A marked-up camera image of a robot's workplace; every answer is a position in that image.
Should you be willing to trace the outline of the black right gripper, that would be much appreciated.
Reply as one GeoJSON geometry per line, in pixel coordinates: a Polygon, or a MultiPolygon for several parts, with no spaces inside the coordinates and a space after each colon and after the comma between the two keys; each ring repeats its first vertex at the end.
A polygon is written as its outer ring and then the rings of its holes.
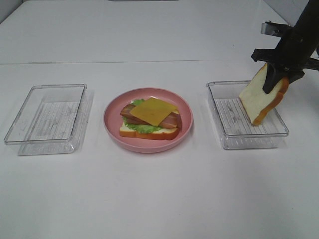
{"type": "Polygon", "coordinates": [[[301,79],[303,69],[318,70],[319,61],[311,57],[319,45],[319,26],[317,24],[296,24],[287,31],[274,49],[255,49],[254,61],[267,63],[267,74],[263,91],[270,93],[287,73],[289,83],[301,79]]]}

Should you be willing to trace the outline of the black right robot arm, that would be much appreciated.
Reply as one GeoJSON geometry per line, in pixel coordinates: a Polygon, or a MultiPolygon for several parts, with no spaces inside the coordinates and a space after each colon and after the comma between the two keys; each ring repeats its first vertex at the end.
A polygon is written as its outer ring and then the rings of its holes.
{"type": "Polygon", "coordinates": [[[295,26],[262,23],[261,33],[280,38],[274,49],[255,49],[254,61],[268,64],[263,91],[268,94],[283,78],[292,83],[304,76],[303,69],[318,70],[319,61],[311,57],[319,46],[319,2],[310,0],[295,26]]]}

